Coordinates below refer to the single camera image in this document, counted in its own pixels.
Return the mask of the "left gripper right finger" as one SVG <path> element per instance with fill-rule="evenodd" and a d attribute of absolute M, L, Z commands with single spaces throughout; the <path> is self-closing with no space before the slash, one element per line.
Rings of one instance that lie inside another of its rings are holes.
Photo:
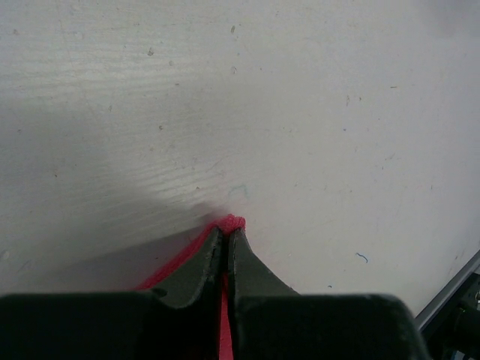
<path fill-rule="evenodd" d="M 227 314 L 234 359 L 284 359 L 299 294 L 253 252 L 243 229 L 229 236 Z"/>

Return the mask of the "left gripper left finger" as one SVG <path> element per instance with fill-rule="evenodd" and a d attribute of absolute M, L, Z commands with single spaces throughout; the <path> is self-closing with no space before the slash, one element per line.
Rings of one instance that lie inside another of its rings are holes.
<path fill-rule="evenodd" d="M 215 227 L 195 255 L 151 290 L 161 359 L 218 358 L 223 269 L 224 234 Z"/>

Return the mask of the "grey and pink towel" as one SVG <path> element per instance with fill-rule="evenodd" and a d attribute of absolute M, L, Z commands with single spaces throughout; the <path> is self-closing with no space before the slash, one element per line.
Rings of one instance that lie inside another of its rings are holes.
<path fill-rule="evenodd" d="M 192 258 L 201 248 L 209 233 L 218 227 L 222 232 L 229 236 L 234 230 L 245 230 L 246 220 L 243 217 L 228 214 L 224 217 L 219 217 L 209 223 L 204 230 L 190 242 L 190 244 L 179 252 L 166 265 L 161 266 L 157 271 L 144 280 L 136 290 L 151 289 L 162 280 L 170 276 L 180 266 L 184 265 L 190 258 Z M 228 280 L 224 274 L 222 279 L 222 293 L 220 306 L 220 335 L 219 335 L 219 359 L 233 360 L 232 337 L 230 331 L 230 321 L 228 318 Z"/>

